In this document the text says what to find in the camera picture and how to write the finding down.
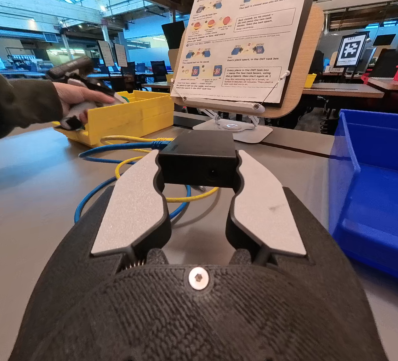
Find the wooden work table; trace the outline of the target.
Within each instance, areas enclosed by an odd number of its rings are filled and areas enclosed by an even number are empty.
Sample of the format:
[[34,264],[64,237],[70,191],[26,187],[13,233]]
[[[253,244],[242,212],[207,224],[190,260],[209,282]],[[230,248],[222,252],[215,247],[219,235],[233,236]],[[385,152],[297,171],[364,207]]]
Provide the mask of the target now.
[[365,84],[317,83],[304,88],[302,95],[381,99],[385,93]]

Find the black network switch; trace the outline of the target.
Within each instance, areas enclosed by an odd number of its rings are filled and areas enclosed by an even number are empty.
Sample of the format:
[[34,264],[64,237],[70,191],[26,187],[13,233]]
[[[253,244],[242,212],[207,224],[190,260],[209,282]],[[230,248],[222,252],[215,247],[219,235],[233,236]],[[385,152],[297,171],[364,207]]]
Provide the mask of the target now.
[[165,184],[233,188],[238,157],[232,133],[188,130],[158,154]]

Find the standing paper sign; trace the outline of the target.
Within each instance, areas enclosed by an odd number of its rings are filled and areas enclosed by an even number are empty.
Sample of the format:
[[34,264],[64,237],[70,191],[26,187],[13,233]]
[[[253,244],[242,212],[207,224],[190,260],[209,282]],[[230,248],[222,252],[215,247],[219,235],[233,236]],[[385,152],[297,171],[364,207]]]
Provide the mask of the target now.
[[106,67],[114,66],[115,62],[113,59],[112,49],[111,49],[109,42],[107,42],[105,40],[97,40],[97,44],[98,44],[104,65]]
[[117,60],[117,65],[121,68],[128,67],[126,49],[123,45],[114,43],[114,50]]

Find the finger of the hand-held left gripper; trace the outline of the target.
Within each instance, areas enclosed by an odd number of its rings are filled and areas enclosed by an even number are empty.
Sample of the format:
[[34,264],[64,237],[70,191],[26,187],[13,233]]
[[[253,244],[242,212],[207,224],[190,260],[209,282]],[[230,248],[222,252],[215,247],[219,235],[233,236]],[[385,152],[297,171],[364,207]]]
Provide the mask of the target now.
[[111,103],[100,103],[99,104],[100,107],[121,105],[126,103],[126,98],[120,96],[118,93],[107,94],[107,96],[111,97],[113,101]]

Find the black and white tag sign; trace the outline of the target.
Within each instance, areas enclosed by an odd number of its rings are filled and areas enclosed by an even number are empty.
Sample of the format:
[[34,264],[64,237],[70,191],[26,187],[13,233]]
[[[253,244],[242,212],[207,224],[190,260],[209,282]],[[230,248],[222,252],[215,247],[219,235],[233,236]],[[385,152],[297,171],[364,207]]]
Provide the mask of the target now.
[[369,31],[363,31],[342,36],[333,67],[356,67],[369,38],[369,33]]

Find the black office chair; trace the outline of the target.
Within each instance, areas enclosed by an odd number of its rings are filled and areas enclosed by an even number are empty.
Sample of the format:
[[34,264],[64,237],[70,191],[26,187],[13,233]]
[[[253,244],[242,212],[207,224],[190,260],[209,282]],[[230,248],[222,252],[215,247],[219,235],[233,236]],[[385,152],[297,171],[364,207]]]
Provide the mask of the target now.
[[167,69],[164,60],[150,62],[155,83],[167,82]]

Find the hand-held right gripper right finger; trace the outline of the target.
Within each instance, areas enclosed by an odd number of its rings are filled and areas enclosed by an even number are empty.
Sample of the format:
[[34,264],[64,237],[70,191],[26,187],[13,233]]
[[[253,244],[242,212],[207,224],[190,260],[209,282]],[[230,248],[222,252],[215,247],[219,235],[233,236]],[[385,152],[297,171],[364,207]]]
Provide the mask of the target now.
[[256,257],[261,248],[273,254],[305,257],[307,251],[277,177],[243,150],[237,151],[235,192],[226,223],[234,249]]

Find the wooden document stand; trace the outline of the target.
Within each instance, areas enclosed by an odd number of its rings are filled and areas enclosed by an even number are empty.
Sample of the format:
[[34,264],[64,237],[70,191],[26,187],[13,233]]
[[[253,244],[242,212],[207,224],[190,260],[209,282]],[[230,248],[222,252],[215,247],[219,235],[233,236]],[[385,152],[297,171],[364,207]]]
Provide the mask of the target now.
[[[249,101],[210,100],[199,99],[194,96],[181,96],[177,94],[174,79],[172,79],[170,89],[172,101],[176,105],[203,110],[211,118],[211,120],[194,126],[193,129],[195,130],[223,130],[231,132],[236,141],[248,144],[260,143],[273,131],[273,127],[271,126],[259,125],[260,117],[279,119],[290,114],[299,105],[302,93],[305,90],[307,74],[321,34],[323,20],[323,11],[313,5],[306,21],[296,60],[289,72],[290,75],[286,77],[282,76],[283,79],[288,79],[288,81],[281,106],[263,106],[260,103]],[[218,111],[247,115],[251,119],[251,123],[221,119],[217,114]]]

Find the person's left forearm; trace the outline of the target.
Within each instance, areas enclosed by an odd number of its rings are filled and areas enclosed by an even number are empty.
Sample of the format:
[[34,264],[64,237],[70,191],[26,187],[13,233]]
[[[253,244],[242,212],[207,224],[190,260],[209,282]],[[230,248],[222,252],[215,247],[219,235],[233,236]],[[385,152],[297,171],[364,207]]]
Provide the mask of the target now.
[[64,116],[56,87],[49,80],[0,77],[0,137],[13,129],[61,120]]

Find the person's left hand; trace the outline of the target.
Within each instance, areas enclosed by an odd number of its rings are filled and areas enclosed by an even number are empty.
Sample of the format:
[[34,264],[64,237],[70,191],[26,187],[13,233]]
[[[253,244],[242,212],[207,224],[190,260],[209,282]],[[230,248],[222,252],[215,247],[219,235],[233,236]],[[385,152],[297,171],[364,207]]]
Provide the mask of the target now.
[[87,89],[84,86],[76,86],[59,82],[53,82],[52,84],[57,90],[58,97],[61,101],[63,118],[68,115],[73,105],[89,101],[111,104],[115,100],[112,96],[100,91]]

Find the large blue plastic bin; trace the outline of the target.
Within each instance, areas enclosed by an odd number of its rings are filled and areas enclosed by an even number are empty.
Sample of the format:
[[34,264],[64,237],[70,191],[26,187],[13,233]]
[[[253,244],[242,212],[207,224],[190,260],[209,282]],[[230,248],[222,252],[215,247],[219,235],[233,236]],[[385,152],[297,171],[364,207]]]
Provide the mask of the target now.
[[398,276],[398,120],[343,109],[329,157],[329,233],[342,251]]

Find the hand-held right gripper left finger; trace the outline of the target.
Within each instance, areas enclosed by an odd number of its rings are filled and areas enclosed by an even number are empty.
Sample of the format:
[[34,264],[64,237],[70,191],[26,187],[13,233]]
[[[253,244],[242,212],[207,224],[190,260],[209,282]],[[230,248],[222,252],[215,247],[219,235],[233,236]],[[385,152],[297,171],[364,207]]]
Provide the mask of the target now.
[[93,256],[145,257],[151,247],[161,248],[170,239],[158,155],[158,150],[151,151],[117,179],[92,245]]

